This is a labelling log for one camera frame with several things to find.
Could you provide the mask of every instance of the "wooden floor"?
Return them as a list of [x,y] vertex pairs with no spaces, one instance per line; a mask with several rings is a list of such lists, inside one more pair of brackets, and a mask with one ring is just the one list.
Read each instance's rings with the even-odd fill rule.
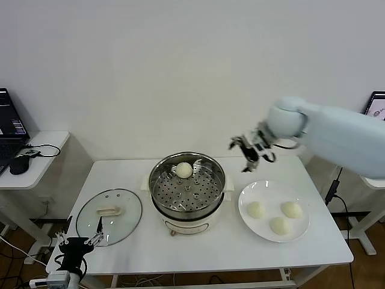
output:
[[[346,228],[346,218],[337,218],[337,224],[340,229]],[[57,231],[60,225],[55,225],[51,234]],[[351,250],[354,254],[353,262],[353,274],[356,289],[385,289],[385,224],[376,223],[367,231],[372,244],[377,250],[376,256],[367,256],[365,251],[361,247],[361,244],[356,240],[350,241]],[[33,239],[21,229],[16,231],[10,231],[7,234],[8,240],[15,246],[28,251],[33,243]],[[12,250],[4,242],[0,243],[0,252],[2,254],[11,256]],[[17,250],[14,250],[14,256],[23,257],[23,254]],[[42,259],[43,262],[48,260],[48,256]],[[17,278],[1,279],[7,275],[8,277],[19,276],[23,281],[28,281],[32,278],[38,278],[39,276],[45,276],[45,268],[40,264],[25,265],[23,266],[23,259],[14,259],[13,261],[4,256],[0,256],[0,289],[14,289],[20,282],[17,282]],[[136,278],[153,278],[154,276],[121,276],[118,281],[119,287],[134,287]],[[218,284],[222,281],[226,283],[233,282],[256,282],[256,281],[273,281],[279,278],[278,270],[267,271],[249,271],[249,272],[225,272],[225,273],[186,273],[176,274],[176,285],[195,285],[195,284]],[[112,276],[100,276],[106,287],[110,286]],[[173,275],[168,274],[161,276],[156,281],[153,281],[154,285],[172,285]],[[352,288],[350,281],[349,266],[331,266],[324,270],[322,273],[311,279],[308,283],[303,285],[301,289],[319,289],[319,288]]]

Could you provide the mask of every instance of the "white robotic arm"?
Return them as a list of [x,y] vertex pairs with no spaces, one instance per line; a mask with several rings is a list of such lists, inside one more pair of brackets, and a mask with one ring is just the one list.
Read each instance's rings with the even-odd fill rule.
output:
[[385,123],[373,117],[313,105],[300,98],[281,98],[250,138],[235,137],[230,148],[241,147],[248,160],[245,171],[251,171],[258,156],[275,160],[267,151],[279,138],[291,138],[313,154],[359,175],[385,179]]

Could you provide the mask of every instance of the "white wall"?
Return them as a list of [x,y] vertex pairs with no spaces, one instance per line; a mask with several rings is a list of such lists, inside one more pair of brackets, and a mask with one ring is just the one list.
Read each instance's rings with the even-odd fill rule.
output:
[[280,96],[360,111],[385,89],[384,9],[382,0],[3,1],[0,86],[36,128],[69,130],[95,160],[239,155],[229,138]]

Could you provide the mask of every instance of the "cable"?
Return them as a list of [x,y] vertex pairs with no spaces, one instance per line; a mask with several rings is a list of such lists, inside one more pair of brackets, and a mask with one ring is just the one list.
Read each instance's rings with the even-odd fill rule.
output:
[[154,277],[154,278],[151,278],[151,279],[146,279],[146,278],[143,278],[143,279],[139,279],[139,281],[137,282],[137,284],[135,285],[135,287],[138,287],[140,284],[143,284],[143,283],[146,283],[146,282],[150,282],[150,281],[153,281],[153,280],[156,280],[156,279],[158,279],[158,278],[160,278],[160,277],[162,277],[162,276],[164,276],[164,274],[162,274],[162,275],[159,275],[159,276],[157,276],[157,277]]
[[19,278],[20,278],[20,280],[21,280],[20,286],[23,287],[23,288],[25,288],[25,287],[24,287],[24,282],[23,282],[23,279],[22,279],[23,267],[24,267],[24,262],[22,263],[22,266],[20,267],[20,270],[19,270],[19,275],[17,276],[18,279],[16,280],[16,284],[15,284],[16,287],[17,287],[17,282],[18,282],[18,280],[19,280]]
[[11,264],[8,266],[8,270],[7,270],[7,273],[5,274],[5,278],[4,278],[4,279],[2,280],[2,282],[1,282],[0,289],[2,289],[2,287],[4,286],[4,282],[5,282],[6,278],[8,277],[8,274],[9,274],[9,272],[10,272],[10,270],[11,270],[12,263],[13,263],[13,258],[11,259]]
[[87,261],[84,259],[84,257],[82,257],[82,261],[84,263],[84,272],[82,277],[80,278],[80,281],[84,278],[85,274],[87,274],[87,269],[88,269]]
[[273,146],[276,146],[280,149],[298,149],[301,145],[299,143],[293,145],[293,146],[281,146],[280,144],[274,144]]
[[44,214],[42,214],[41,216],[38,216],[35,220],[33,220],[32,222],[35,223],[36,221],[38,221],[38,219],[41,219],[42,217],[45,217],[47,216],[48,214],[48,205],[49,205],[49,202],[46,202],[46,210],[44,212]]
[[222,284],[225,284],[225,283],[223,282],[223,280],[222,280],[221,278],[219,278],[217,275],[212,275],[212,276],[210,277],[209,284],[212,284],[212,279],[213,279],[213,278],[217,278]]
[[55,261],[56,264],[61,265],[61,262],[58,261],[59,258],[61,258],[61,257],[64,257],[64,254],[60,254],[60,255],[57,255],[57,256],[55,257],[54,261]]
[[338,177],[330,185],[329,191],[327,192],[325,197],[326,206],[330,203],[333,196],[337,193],[337,189],[339,186],[339,177],[341,176],[342,170],[343,170],[343,167],[339,169]]
[[[45,255],[45,254],[46,253],[39,253],[39,254],[31,255],[31,256],[40,256],[40,255]],[[8,256],[8,255],[1,253],[1,252],[0,252],[0,255],[3,257],[9,258],[9,259],[25,259],[25,256],[23,256],[23,257],[11,257],[11,256]]]
[[20,252],[24,253],[26,256],[30,257],[31,259],[35,260],[36,262],[44,265],[44,267],[47,267],[46,264],[44,264],[43,262],[39,261],[38,259],[35,259],[34,257],[32,257],[31,255],[27,254],[26,252],[24,252],[22,249],[19,249],[18,247],[16,246],[13,246],[11,243],[9,243],[5,238],[3,238],[3,236],[0,235],[0,239],[3,240],[4,242],[6,242],[8,245],[10,245],[11,247],[15,248],[16,250],[19,250]]
[[43,158],[53,158],[53,157],[58,156],[58,155],[61,153],[60,148],[58,148],[57,146],[54,146],[54,145],[52,145],[52,144],[47,144],[47,143],[46,143],[46,144],[38,144],[37,146],[33,146],[33,145],[31,145],[31,144],[29,143],[28,145],[24,146],[23,148],[25,148],[25,149],[29,149],[29,148],[40,148],[40,147],[42,147],[42,146],[50,146],[50,147],[52,147],[52,148],[57,149],[58,152],[57,152],[57,154],[55,154],[55,155],[42,155],[41,153],[39,153],[39,154],[37,155],[38,157],[43,157]]
[[342,170],[343,170],[343,167],[341,167],[341,168],[339,169],[339,173],[338,173],[337,181],[339,180],[339,177],[340,177],[340,175],[341,175],[341,173],[342,173]]
[[[348,207],[347,207],[347,203],[345,203],[345,201],[338,195],[334,195],[334,197],[336,197],[337,199],[340,199],[343,203],[343,206],[345,207],[345,212],[346,212],[346,222],[347,222],[347,231],[348,231],[348,239],[347,239],[347,243],[348,243],[348,247],[350,249],[350,244],[349,244],[349,212],[348,212]],[[353,286],[353,289],[356,289],[356,287],[354,286],[354,278],[353,278],[353,270],[351,268],[351,263],[349,263],[349,270],[350,270],[350,279],[351,279],[351,285]]]

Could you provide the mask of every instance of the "black cable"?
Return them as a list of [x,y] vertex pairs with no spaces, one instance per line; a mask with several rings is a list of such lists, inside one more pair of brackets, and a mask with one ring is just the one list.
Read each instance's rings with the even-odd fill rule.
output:
[[212,279],[217,278],[222,284],[225,284],[221,278],[219,278],[217,275],[212,275],[209,280],[209,284],[212,284]]
[[341,175],[341,173],[342,173],[342,169],[343,169],[343,167],[341,167],[341,168],[339,169],[339,173],[338,173],[337,181],[339,180],[339,177],[340,177],[340,175]]
[[[348,239],[347,239],[347,243],[348,243],[348,247],[350,248],[350,244],[349,244],[349,212],[348,212],[348,207],[347,207],[347,203],[345,203],[345,201],[338,195],[334,195],[334,197],[336,197],[337,199],[340,199],[342,202],[343,202],[343,206],[345,207],[345,212],[346,212],[346,222],[347,222],[347,231],[348,231]],[[354,278],[353,278],[353,270],[351,268],[351,263],[349,263],[349,270],[350,270],[350,279],[351,279],[351,285],[353,286],[353,289],[356,289],[356,287],[354,286]]]
[[61,153],[60,148],[58,148],[57,146],[54,146],[54,145],[52,145],[52,144],[47,144],[47,143],[46,143],[46,144],[38,144],[37,146],[33,146],[33,145],[31,145],[31,144],[29,143],[28,145],[24,146],[23,148],[25,148],[25,149],[29,149],[29,148],[40,148],[40,147],[42,147],[42,146],[50,146],[50,147],[52,147],[52,148],[57,149],[58,152],[57,152],[57,154],[55,154],[55,155],[42,155],[41,153],[39,153],[39,154],[37,155],[38,157],[43,157],[43,158],[53,158],[53,157],[58,156],[58,155]]
[[18,282],[19,280],[21,280],[21,284],[20,284],[19,286],[17,286],[17,287],[18,287],[18,288],[23,287],[23,288],[25,289],[25,287],[24,287],[25,282],[23,282],[23,279],[22,279],[23,267],[24,267],[24,262],[22,263],[22,266],[21,266],[21,268],[20,268],[20,270],[19,270],[19,275],[17,276],[17,280],[16,280],[16,286],[17,286],[17,282]]
[[64,254],[60,254],[60,255],[57,255],[57,256],[55,257],[54,261],[55,261],[56,264],[61,265],[61,262],[58,261],[59,258],[61,258],[61,257],[64,257]]
[[[13,247],[11,247],[11,249],[12,249],[12,257],[14,257]],[[5,274],[5,278],[1,282],[0,289],[2,289],[2,287],[4,286],[4,282],[7,279],[8,274],[10,273],[12,263],[13,263],[13,258],[11,259],[11,264],[8,266],[8,270],[7,270],[7,273]]]
[[[45,253],[39,253],[39,254],[35,254],[35,255],[30,255],[31,257],[35,257],[35,256],[40,256],[40,255],[44,255]],[[9,259],[25,259],[27,258],[27,256],[23,256],[23,257],[11,257],[11,256],[8,256],[4,253],[1,253],[0,252],[0,255],[3,256],[3,257],[6,257],[6,258],[9,258]]]
[[85,274],[87,274],[87,270],[88,270],[87,261],[84,259],[84,257],[82,258],[82,261],[84,263],[84,272],[83,272],[83,275],[80,278],[80,281],[84,278]]
[[339,169],[338,177],[331,183],[329,191],[326,194],[325,197],[325,204],[326,206],[331,202],[334,195],[337,193],[337,188],[339,186],[339,177],[341,176],[343,167]]
[[276,146],[277,148],[280,148],[280,149],[298,149],[300,147],[300,144],[297,143],[294,146],[281,146],[280,144],[274,144],[273,146]]

